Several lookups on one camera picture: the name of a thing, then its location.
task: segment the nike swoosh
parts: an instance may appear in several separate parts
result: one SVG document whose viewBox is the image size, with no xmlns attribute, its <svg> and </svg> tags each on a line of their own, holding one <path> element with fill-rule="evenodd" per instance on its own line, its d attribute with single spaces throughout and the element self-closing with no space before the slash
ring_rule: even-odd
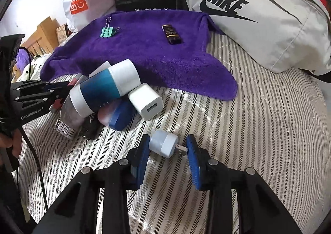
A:
<svg viewBox="0 0 331 234">
<path fill-rule="evenodd" d="M 204 13 L 207 13 L 207 14 L 209 14 L 209 15 L 228 16 L 228 17 L 239 18 L 239 19 L 248 20 L 248 21 L 252 21 L 252 22 L 257 23 L 257 22 L 254 21 L 254 20 L 251 20 L 251 19 L 249 19 L 249 18 L 246 18 L 246 17 L 240 16 L 240 15 L 234 15 L 234 14 L 229 13 L 229 12 L 226 12 L 226 11 L 221 11 L 221 10 L 216 10 L 216 9 L 213 9 L 213 8 L 209 8 L 209 7 L 206 5 L 206 0 L 202 0 L 202 1 L 201 1 L 201 3 L 200 3 L 200 11 L 201 11 L 201 12 L 204 12 Z"/>
</svg>

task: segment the wooden headboard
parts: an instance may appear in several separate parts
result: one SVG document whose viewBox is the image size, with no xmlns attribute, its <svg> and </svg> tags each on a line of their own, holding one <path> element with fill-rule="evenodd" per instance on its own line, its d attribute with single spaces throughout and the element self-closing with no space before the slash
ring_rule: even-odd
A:
<svg viewBox="0 0 331 234">
<path fill-rule="evenodd" d="M 56 20 L 46 18 L 21 46 L 27 48 L 33 56 L 52 53 L 55 47 L 59 46 L 56 36 L 57 27 Z"/>
</svg>

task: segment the striped fabric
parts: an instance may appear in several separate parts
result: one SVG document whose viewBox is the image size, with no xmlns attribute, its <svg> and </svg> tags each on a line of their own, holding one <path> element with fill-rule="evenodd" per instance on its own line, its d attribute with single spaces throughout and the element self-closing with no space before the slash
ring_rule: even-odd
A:
<svg viewBox="0 0 331 234">
<path fill-rule="evenodd" d="M 94 141 L 72 141 L 54 130 L 59 114 L 49 113 L 25 126 L 38 154 L 48 205 L 84 166 L 100 169 L 125 157 L 142 134 L 156 129 L 185 137 L 230 168 L 255 168 L 289 210 L 304 234 L 313 233 L 330 209 L 330 133 L 322 93 L 301 70 L 273 74 L 259 66 L 227 36 L 211 34 L 208 52 L 238 82 L 231 102 L 157 87 L 164 100 L 152 121 L 136 115 L 123 132 L 104 128 Z M 63 76 L 56 81 L 69 80 Z M 21 195 L 38 222 L 45 213 L 37 167 L 23 144 L 19 168 Z M 203 233 L 209 192 L 192 185 L 185 157 L 161 158 L 151 152 L 144 183 L 127 192 L 131 233 Z M 99 199 L 101 233 L 103 191 Z M 233 233 L 238 233 L 236 192 L 233 191 Z"/>
</svg>

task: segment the mattress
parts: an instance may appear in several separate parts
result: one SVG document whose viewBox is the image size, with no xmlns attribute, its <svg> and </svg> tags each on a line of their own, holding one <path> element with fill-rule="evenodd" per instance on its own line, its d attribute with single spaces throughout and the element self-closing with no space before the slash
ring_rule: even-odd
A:
<svg viewBox="0 0 331 234">
<path fill-rule="evenodd" d="M 194 134 L 199 146 L 229 168 L 256 169 L 303 234 L 313 233 L 331 203 L 330 132 L 320 88 L 299 69 L 274 74 L 262 68 L 225 35 L 211 33 L 207 51 L 237 80 L 234 100 L 155 87 L 164 101 L 160 115 L 151 121 L 136 115 L 122 132 L 104 127 L 94 141 L 82 137 L 70 141 L 56 132 L 59 112 L 25 125 L 39 157 L 48 205 L 82 167 L 106 168 L 137 147 L 142 134 L 162 129 L 178 135 L 183 145 L 185 137 Z M 39 222 L 46 210 L 37 167 L 25 142 L 19 184 L 23 201 Z M 151 152 L 140 190 L 127 191 L 131 233 L 204 233 L 208 197 L 208 191 L 199 192 L 192 185 L 186 157 L 166 159 Z M 233 233 L 238 233 L 235 190 L 232 201 Z M 98 207 L 101 233 L 103 191 Z"/>
</svg>

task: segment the white wall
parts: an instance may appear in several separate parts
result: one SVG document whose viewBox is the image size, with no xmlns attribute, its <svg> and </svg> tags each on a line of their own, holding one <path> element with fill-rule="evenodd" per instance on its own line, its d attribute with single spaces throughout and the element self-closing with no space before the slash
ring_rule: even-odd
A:
<svg viewBox="0 0 331 234">
<path fill-rule="evenodd" d="M 23 33 L 24 42 L 48 16 L 66 23 L 62 0 L 13 0 L 0 21 L 0 36 Z"/>
</svg>

